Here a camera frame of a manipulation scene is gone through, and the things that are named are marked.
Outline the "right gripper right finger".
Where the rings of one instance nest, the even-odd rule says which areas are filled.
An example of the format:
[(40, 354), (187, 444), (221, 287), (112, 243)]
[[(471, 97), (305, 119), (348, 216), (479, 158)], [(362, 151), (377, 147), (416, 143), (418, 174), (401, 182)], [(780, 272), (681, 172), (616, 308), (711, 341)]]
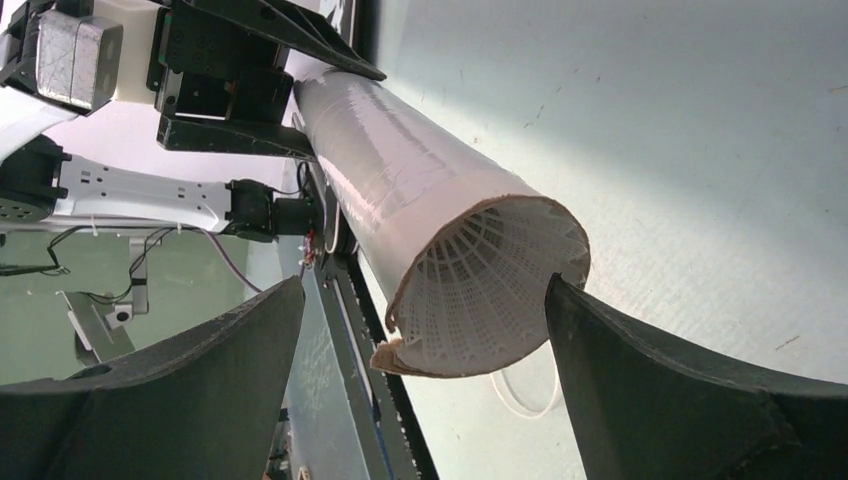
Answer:
[(709, 350), (561, 276), (549, 338), (590, 479), (843, 479), (847, 388)]

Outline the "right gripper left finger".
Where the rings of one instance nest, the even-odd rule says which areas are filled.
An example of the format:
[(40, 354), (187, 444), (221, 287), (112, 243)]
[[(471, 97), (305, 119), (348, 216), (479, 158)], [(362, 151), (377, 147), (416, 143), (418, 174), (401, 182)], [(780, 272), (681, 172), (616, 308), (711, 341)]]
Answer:
[(5, 479), (259, 479), (305, 308), (298, 277), (64, 379), (1, 389)]

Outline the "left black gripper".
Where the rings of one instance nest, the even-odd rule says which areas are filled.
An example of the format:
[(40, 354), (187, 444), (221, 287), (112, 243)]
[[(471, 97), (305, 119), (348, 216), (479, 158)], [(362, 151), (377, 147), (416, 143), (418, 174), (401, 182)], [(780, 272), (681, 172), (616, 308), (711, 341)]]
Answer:
[(284, 72), (288, 48), (386, 79), (324, 16), (292, 2), (163, 1), (147, 76), (163, 114), (157, 142), (169, 151), (314, 159), (304, 133), (263, 124), (281, 122), (286, 110), (293, 85)]

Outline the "white shuttlecock tube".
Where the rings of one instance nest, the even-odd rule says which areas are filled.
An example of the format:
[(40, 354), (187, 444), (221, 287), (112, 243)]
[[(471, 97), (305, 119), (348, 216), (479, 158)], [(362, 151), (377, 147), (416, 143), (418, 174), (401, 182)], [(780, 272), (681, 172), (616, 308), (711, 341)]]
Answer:
[(376, 370), (407, 375), (378, 361), (400, 338), (391, 315), (412, 267), (444, 231), (519, 198), (559, 204), (577, 220), (374, 80), (316, 69), (298, 81), (295, 98), (318, 163), (387, 300), (384, 325), (392, 339), (372, 355)]

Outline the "white shuttlecock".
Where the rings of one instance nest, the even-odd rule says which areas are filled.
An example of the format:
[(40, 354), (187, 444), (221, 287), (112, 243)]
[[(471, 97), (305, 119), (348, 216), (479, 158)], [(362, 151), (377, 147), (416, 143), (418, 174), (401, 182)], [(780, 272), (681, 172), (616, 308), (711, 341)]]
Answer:
[(583, 286), (590, 264), (585, 230), (559, 204), (508, 199), (473, 212), (412, 267), (391, 315), (400, 338), (378, 362), (436, 378), (510, 366), (549, 338), (544, 302), (551, 277)]

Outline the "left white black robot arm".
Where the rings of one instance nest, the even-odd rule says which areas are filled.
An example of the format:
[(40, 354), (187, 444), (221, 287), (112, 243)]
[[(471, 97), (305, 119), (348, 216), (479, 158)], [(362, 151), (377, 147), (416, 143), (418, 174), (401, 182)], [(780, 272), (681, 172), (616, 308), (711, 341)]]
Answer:
[(260, 242), (309, 234), (317, 212), (306, 195), (114, 168), (47, 136), (127, 102), (158, 112), (157, 141), (170, 151), (310, 162), (307, 137), (283, 124), (291, 51), (384, 79), (325, 17), (289, 1), (22, 3), (1, 35), (2, 220), (138, 218)]

